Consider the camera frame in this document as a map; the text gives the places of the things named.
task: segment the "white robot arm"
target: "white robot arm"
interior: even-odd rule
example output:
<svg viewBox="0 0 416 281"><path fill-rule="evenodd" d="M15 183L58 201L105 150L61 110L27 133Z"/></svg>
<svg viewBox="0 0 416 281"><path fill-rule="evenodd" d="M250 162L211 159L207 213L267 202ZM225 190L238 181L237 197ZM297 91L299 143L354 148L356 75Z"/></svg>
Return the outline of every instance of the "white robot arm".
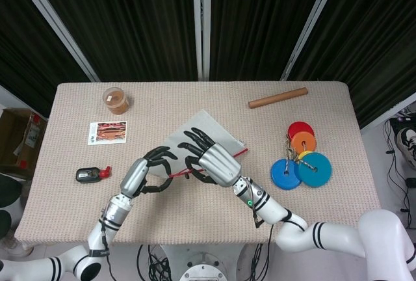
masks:
<svg viewBox="0 0 416 281"><path fill-rule="evenodd" d="M368 280L412 281L410 271L416 268L416 251L398 217L386 210L364 214L358 230L342 224L316 222L308 227L306 221L279 205L270 195L241 173L240 164L220 144L215 143L198 128L184 131L198 147L183 142L197 157L185 159L192 174L205 183L231 187L250 209L256 227L263 221L268 224L283 222L276 244L288 252L301 252L312 248L335 250L366 258ZM199 173L192 164L205 169L208 176Z"/></svg>
<svg viewBox="0 0 416 281"><path fill-rule="evenodd" d="M132 200L140 193L161 192L172 182L168 178L160 187L145 186L149 167L164 165L167 175L171 174L170 165L163 157L177 157L168 150L168 147L158 147L133 163L120 185L121 192L109 200L88 236L88 252L78 246L54 258L26 262L0 260L0 281L59 281L65 272L73 273L81 281L93 280L104 260L108 260L109 244L130 212Z"/></svg>

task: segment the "beige textured tablecloth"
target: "beige textured tablecloth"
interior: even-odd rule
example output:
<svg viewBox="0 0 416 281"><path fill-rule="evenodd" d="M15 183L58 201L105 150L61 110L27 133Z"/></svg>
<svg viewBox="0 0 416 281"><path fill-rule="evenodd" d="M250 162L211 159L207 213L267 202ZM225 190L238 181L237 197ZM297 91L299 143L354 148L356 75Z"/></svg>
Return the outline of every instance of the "beige textured tablecloth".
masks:
<svg viewBox="0 0 416 281"><path fill-rule="evenodd" d="M130 98L123 115L111 114L101 95L121 87ZM307 87L309 94L250 110L248 101ZM135 161L191 116L205 109L250 151L239 158L281 205L315 221L356 225L380 207L348 88L338 82L247 81L225 83L70 83L58 87L40 151L29 201L16 237L26 244L86 241L108 199ZM90 122L127 120L127 142L87 146ZM317 151L333 165L330 182L278 189L270 167L284 156L288 126L311 124ZM81 184L82 167L113 167L99 183ZM149 184L162 180L150 176ZM232 188L180 177L161 194L142 194L116 236L119 243L258 243L270 226L255 229L250 210Z"/></svg>

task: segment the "wooden stick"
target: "wooden stick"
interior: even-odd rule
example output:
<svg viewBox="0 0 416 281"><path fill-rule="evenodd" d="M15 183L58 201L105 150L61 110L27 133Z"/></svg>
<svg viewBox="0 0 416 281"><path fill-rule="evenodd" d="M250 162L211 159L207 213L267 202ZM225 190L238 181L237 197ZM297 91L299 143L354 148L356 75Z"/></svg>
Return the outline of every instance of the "wooden stick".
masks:
<svg viewBox="0 0 416 281"><path fill-rule="evenodd" d="M255 109L256 107L262 107L267 104L295 98L298 96L303 96L304 94L307 94L307 89L305 87L292 90L292 91L287 91L282 94L276 94L275 96L270 96L270 97L261 98L255 101L250 101L248 103L248 107L251 109Z"/></svg>

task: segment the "curtain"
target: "curtain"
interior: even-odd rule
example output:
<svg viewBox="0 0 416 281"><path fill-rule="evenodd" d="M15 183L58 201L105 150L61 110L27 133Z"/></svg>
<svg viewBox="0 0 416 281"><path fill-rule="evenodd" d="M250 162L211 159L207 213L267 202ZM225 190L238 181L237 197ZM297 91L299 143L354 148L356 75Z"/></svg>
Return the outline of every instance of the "curtain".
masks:
<svg viewBox="0 0 416 281"><path fill-rule="evenodd" d="M210 80L278 80L315 0L212 0Z"/></svg>
<svg viewBox="0 0 416 281"><path fill-rule="evenodd" d="M416 92L416 0L329 0L289 79L346 83L365 126Z"/></svg>
<svg viewBox="0 0 416 281"><path fill-rule="evenodd" d="M49 0L102 81L195 81L193 0Z"/></svg>
<svg viewBox="0 0 416 281"><path fill-rule="evenodd" d="M31 0L1 0L0 84L44 116L57 85L88 81Z"/></svg>

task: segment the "plastic cup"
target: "plastic cup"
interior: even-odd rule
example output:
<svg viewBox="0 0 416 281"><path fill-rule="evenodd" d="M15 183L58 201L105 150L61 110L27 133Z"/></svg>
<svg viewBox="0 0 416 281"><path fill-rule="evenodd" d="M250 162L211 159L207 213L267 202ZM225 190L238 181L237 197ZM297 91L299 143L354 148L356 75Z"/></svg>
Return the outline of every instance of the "plastic cup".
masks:
<svg viewBox="0 0 416 281"><path fill-rule="evenodd" d="M129 100L125 92L118 87L111 87L104 91L103 101L112 114L123 114L129 108Z"/></svg>

